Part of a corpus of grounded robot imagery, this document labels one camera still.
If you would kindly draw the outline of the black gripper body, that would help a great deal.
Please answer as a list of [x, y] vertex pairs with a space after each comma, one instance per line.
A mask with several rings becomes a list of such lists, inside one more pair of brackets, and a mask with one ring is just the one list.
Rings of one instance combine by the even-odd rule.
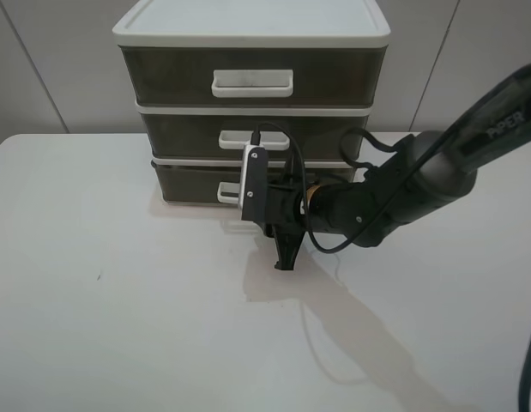
[[281, 233], [306, 232], [303, 208], [302, 182], [273, 180], [268, 184], [265, 222], [262, 225], [266, 237], [274, 236], [274, 229]]

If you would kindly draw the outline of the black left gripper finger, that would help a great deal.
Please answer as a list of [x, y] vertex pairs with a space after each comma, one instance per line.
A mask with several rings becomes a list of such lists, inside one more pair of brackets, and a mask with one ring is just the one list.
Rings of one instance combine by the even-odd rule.
[[285, 235], [283, 269], [293, 270], [299, 254], [299, 249], [305, 237], [305, 231]]

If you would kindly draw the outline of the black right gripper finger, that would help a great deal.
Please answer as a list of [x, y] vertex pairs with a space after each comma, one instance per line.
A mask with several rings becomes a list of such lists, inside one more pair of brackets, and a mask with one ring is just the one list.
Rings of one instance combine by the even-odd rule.
[[276, 225], [272, 226], [272, 234], [277, 253], [277, 262], [275, 264], [275, 268], [277, 270], [287, 270], [286, 236]]

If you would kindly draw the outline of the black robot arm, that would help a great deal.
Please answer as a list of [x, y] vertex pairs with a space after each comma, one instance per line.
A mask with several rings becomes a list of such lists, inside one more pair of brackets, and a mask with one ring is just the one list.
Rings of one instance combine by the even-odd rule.
[[274, 239], [278, 270], [292, 270], [304, 236], [333, 233], [337, 253], [355, 244], [376, 247], [398, 227], [465, 197], [477, 172], [531, 142], [531, 64], [501, 81], [445, 131], [404, 136], [393, 146], [363, 130], [376, 149], [391, 156], [381, 166], [365, 163], [356, 183], [270, 185], [265, 233]]

